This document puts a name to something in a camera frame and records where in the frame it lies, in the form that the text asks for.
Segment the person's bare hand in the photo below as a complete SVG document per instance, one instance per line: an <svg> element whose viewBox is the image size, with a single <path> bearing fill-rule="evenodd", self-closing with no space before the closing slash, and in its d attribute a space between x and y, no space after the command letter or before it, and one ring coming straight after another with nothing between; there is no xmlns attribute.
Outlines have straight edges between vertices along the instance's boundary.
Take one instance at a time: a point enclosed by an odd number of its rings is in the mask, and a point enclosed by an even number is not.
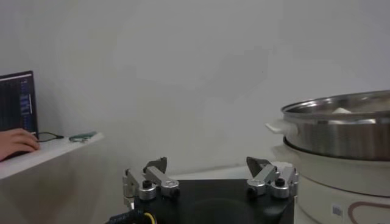
<svg viewBox="0 0 390 224"><path fill-rule="evenodd" d="M40 150L38 139L30 132L16 128L1 132L1 161L16 152Z"/></svg>

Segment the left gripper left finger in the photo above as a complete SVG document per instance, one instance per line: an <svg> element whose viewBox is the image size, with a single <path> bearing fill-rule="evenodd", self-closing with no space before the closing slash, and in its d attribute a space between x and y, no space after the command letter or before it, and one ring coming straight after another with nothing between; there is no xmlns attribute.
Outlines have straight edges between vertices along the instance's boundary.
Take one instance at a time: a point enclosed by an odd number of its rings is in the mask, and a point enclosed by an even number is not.
<svg viewBox="0 0 390 224"><path fill-rule="evenodd" d="M166 175L167 166L167 157L161 157L149 161L142 172L126 169L122 176L124 204L128 208L134 208L136 198L151 201L157 198L158 192L162 197L174 200L179 198L180 183Z"/></svg>

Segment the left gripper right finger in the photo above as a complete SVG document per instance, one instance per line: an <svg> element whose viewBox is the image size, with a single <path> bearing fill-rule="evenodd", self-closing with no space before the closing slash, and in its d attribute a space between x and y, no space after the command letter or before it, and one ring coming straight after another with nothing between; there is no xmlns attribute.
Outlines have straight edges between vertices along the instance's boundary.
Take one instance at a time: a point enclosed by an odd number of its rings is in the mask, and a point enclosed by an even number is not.
<svg viewBox="0 0 390 224"><path fill-rule="evenodd" d="M246 163L252 178L246 181L247 194L251 199L270 194L277 199L295 197L299 173L293 166L279 169L266 159L247 157Z"/></svg>

